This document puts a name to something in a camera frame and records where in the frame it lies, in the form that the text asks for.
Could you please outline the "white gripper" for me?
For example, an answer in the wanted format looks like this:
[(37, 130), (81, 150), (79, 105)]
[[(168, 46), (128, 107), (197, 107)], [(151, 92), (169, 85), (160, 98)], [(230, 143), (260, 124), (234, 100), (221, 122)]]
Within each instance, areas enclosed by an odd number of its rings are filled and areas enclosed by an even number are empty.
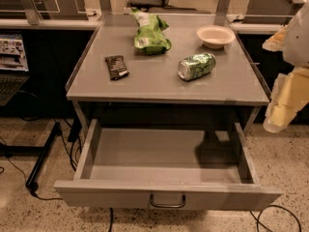
[(283, 49), (283, 59), (297, 67), (289, 74), (278, 74), (272, 88), (263, 127), (278, 133), (309, 103), (309, 2), (300, 8), (287, 27), (283, 26), (265, 40), (262, 48), (272, 52)]

